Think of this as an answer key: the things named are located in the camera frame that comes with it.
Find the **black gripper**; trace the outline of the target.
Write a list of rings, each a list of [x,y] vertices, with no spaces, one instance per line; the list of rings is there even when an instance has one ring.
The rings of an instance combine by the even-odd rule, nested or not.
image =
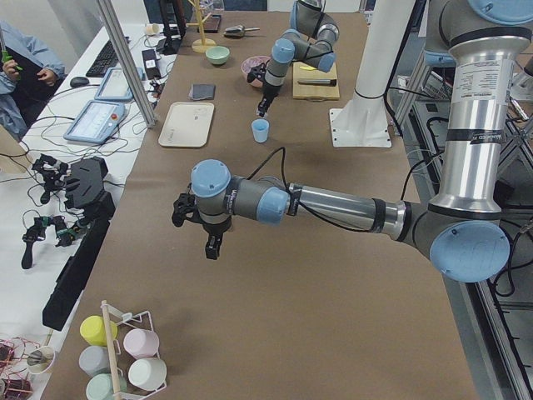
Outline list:
[[[178,199],[173,203],[173,225],[175,227],[181,227],[185,221],[199,223],[196,197],[191,193],[190,187],[188,187],[185,192],[182,192]],[[217,260],[220,257],[224,232],[210,231],[207,235],[208,238],[205,245],[206,257],[207,259]]]
[[[248,73],[247,83],[255,88],[261,88],[263,86],[264,76],[267,70],[268,62],[262,63],[258,67],[253,67]],[[274,99],[279,94],[279,87],[272,85],[264,85],[262,92],[262,100],[257,105],[257,115],[259,117],[265,117],[268,109],[271,106]]]

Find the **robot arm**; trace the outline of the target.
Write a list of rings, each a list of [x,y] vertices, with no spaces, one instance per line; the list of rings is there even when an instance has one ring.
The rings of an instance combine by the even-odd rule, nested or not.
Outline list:
[[[172,222],[198,223],[206,255],[218,257],[233,216],[277,224],[299,209],[356,233],[383,233],[426,256],[443,275],[477,283],[510,260],[494,199],[513,64],[531,42],[529,1],[433,1],[426,46],[456,64],[438,193],[427,203],[395,203],[295,183],[238,177],[218,160],[199,162]]]
[[[321,1],[298,0],[293,3],[290,28],[273,44],[268,62],[254,67],[247,79],[262,82],[262,100],[257,115],[264,118],[278,96],[293,62],[301,62],[329,72],[336,61],[333,47],[340,36],[335,20],[324,12]]]

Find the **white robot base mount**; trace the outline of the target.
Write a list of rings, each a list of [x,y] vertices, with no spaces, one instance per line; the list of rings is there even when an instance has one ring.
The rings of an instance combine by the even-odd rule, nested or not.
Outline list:
[[[344,108],[330,110],[334,147],[391,146],[386,88],[415,4],[414,0],[376,2],[353,97]]]

